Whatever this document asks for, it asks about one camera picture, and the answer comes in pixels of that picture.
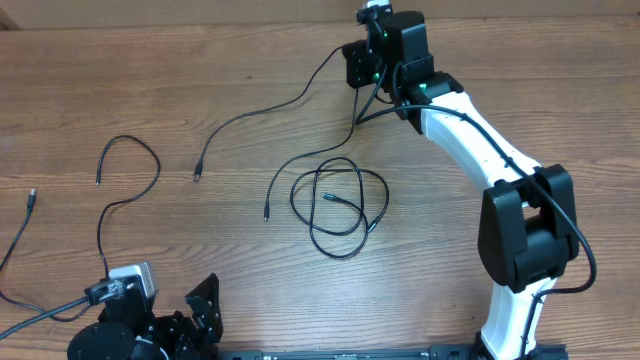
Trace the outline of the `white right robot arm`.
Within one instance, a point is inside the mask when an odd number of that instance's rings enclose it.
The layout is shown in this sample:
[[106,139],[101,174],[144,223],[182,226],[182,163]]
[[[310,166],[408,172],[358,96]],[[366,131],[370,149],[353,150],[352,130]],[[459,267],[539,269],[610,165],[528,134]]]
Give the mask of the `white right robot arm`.
[[542,166],[502,137],[464,87],[436,70],[425,18],[369,1],[356,14],[364,40],[343,49],[347,82],[376,84],[392,112],[440,146],[482,193],[478,252],[493,281],[489,315],[470,359],[565,359],[535,331],[547,296],[579,254],[573,183],[560,165]]

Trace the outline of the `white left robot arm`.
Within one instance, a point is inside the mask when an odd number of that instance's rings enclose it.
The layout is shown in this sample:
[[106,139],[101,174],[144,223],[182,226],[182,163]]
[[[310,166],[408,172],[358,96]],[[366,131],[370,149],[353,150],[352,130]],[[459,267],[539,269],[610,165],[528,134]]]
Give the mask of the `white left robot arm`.
[[85,289],[88,303],[102,304],[98,321],[69,343],[70,360],[215,359],[223,334],[219,279],[210,274],[185,296],[191,314],[153,312],[156,291],[140,275],[111,276]]

